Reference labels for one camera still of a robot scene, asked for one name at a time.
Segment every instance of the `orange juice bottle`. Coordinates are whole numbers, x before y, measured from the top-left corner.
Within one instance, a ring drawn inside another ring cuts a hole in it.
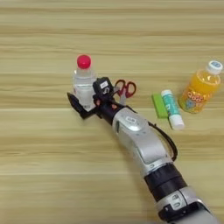
[[[222,68],[219,61],[211,60],[206,69],[198,70],[178,99],[180,107],[190,113],[200,112],[221,84]]]

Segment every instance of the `red bottle cap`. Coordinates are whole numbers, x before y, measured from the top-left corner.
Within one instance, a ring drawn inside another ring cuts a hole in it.
[[[81,69],[87,69],[90,68],[91,65],[91,59],[87,55],[81,55],[77,59],[77,65]]]

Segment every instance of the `plastic bottle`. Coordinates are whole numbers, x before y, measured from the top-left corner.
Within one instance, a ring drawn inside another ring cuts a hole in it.
[[[94,105],[93,83],[95,82],[95,73],[91,68],[91,59],[87,55],[81,55],[77,59],[77,69],[74,71],[73,89],[82,107],[89,111]]]
[[[168,112],[169,121],[171,127],[174,130],[182,130],[185,127],[183,119],[179,113],[179,107],[174,99],[172,91],[170,89],[166,89],[161,93],[165,108]]]
[[[180,107],[190,113],[200,112],[221,84],[222,69],[219,61],[211,60],[206,69],[197,71],[178,99]]]

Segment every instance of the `robotic arm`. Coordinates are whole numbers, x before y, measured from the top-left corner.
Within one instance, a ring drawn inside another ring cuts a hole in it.
[[[96,107],[89,112],[74,95],[68,94],[68,99],[83,119],[97,114],[112,126],[140,167],[157,202],[160,219],[172,224],[218,224],[218,220],[186,184],[148,122],[128,106],[115,102],[115,90],[109,79],[98,79],[94,83],[94,91]]]

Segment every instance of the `cable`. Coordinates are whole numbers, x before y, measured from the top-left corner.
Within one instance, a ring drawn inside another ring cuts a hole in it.
[[[177,146],[176,144],[172,141],[172,139],[164,132],[162,131],[156,124],[153,124],[151,122],[148,122],[148,124],[155,130],[157,130],[163,137],[164,139],[168,142],[168,144],[171,146],[171,149],[172,149],[172,161],[175,161],[178,157],[178,149],[177,149]]]

